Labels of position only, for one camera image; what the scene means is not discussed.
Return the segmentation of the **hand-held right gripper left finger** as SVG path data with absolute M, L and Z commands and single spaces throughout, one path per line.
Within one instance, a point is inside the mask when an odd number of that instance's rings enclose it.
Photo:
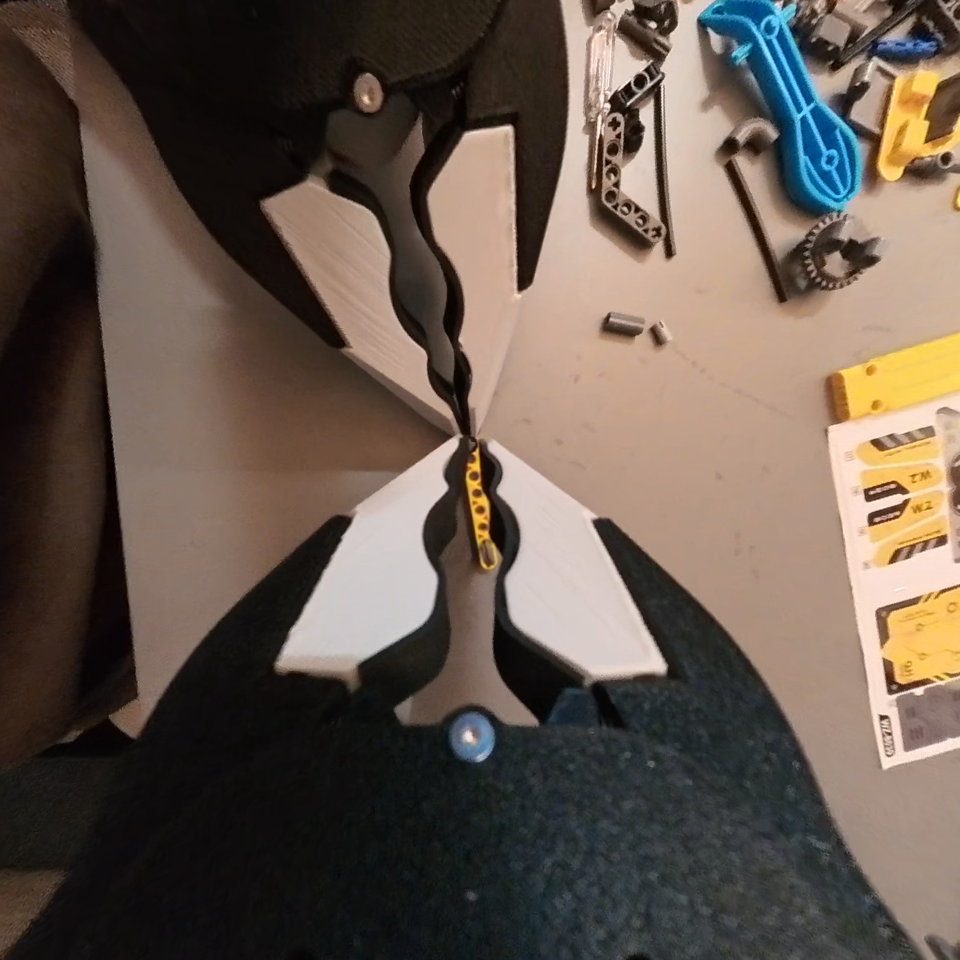
M 441 557 L 469 444 L 451 438 L 362 501 L 274 661 L 350 690 L 420 690 L 450 647 Z

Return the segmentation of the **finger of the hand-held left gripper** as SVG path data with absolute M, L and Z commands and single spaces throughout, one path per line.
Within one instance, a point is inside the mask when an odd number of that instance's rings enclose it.
M 394 306 L 392 256 L 376 214 L 313 176 L 264 198 L 261 210 L 340 333 L 342 353 L 430 424 L 459 434 L 450 402 L 429 380 L 426 349 Z
M 514 127 L 450 124 L 418 162 L 420 227 L 449 281 L 457 426 L 479 434 L 520 320 Z

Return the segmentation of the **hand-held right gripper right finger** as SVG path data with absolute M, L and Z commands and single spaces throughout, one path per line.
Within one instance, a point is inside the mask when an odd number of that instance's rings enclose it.
M 493 656 L 510 693 L 546 724 L 568 691 L 665 678 L 600 518 L 501 443 L 480 456 L 499 558 Z

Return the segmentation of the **yellow thin beam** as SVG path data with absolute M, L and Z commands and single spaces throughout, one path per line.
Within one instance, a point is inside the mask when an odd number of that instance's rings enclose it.
M 491 505 L 483 483 L 483 467 L 479 440 L 474 437 L 468 439 L 467 453 L 463 474 L 464 504 L 469 523 L 473 554 L 478 567 L 485 572 L 477 556 L 477 541 L 481 538 L 490 538 L 491 533 Z

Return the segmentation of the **grey elbow piece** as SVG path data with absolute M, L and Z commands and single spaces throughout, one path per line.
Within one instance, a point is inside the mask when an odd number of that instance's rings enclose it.
M 780 137 L 778 128 L 762 116 L 751 116 L 738 123 L 724 140 L 721 153 L 726 164 L 742 154 L 760 156 L 774 147 Z

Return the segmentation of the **dark grey angled beam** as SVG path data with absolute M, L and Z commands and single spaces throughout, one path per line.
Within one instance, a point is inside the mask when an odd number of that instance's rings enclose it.
M 597 199 L 600 210 L 642 248 L 653 249 L 666 237 L 661 219 L 635 200 L 623 182 L 625 166 L 642 147 L 645 126 L 636 106 L 610 107 L 602 129 Z

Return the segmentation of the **thick black rod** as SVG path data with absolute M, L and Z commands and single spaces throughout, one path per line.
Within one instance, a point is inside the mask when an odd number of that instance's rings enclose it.
M 753 192 L 743 174 L 738 158 L 731 155 L 724 163 L 727 178 L 738 198 L 741 209 L 747 219 L 753 240 L 763 261 L 767 276 L 774 290 L 775 298 L 781 305 L 789 301 L 786 282 L 781 270 L 780 260 L 772 244 L 769 232 Z

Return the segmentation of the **blue plastic separator tool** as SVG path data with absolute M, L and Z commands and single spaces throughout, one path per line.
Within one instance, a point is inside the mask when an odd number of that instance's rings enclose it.
M 844 212 L 862 186 L 863 157 L 847 122 L 820 96 L 790 28 L 796 6 L 717 1 L 701 26 L 731 42 L 728 59 L 747 66 L 779 132 L 779 170 L 788 197 L 813 214 Z

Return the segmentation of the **yellow sticker sheet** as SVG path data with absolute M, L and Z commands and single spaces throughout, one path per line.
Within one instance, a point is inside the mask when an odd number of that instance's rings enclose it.
M 959 394 L 826 443 L 881 767 L 957 751 Z

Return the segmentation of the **black bevel gear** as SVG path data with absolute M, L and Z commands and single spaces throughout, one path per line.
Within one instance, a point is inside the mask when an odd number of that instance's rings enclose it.
M 887 241 L 850 212 L 817 220 L 784 258 L 789 293 L 837 292 L 859 282 L 878 266 Z

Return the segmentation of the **yellow rectangular panel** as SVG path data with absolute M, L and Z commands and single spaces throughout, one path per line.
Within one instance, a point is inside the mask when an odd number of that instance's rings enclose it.
M 826 381 L 835 420 L 898 411 L 959 391 L 959 334 L 840 369 Z

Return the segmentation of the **pile of small building pieces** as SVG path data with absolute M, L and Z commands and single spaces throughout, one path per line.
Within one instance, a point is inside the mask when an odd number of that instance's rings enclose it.
M 887 2 L 889 14 L 862 22 L 859 8 L 871 2 L 774 2 L 796 7 L 790 28 L 802 56 L 827 63 L 837 72 L 863 60 L 887 66 L 923 66 L 949 59 L 958 65 L 958 2 Z M 613 2 L 594 2 L 596 16 Z M 633 2 L 620 15 L 618 34 L 631 39 L 648 60 L 661 64 L 677 28 L 676 2 Z

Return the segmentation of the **yellow fender piece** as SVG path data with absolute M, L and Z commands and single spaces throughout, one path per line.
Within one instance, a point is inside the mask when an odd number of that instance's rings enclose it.
M 912 163 L 958 148 L 958 74 L 917 70 L 896 77 L 887 101 L 875 167 L 894 183 Z

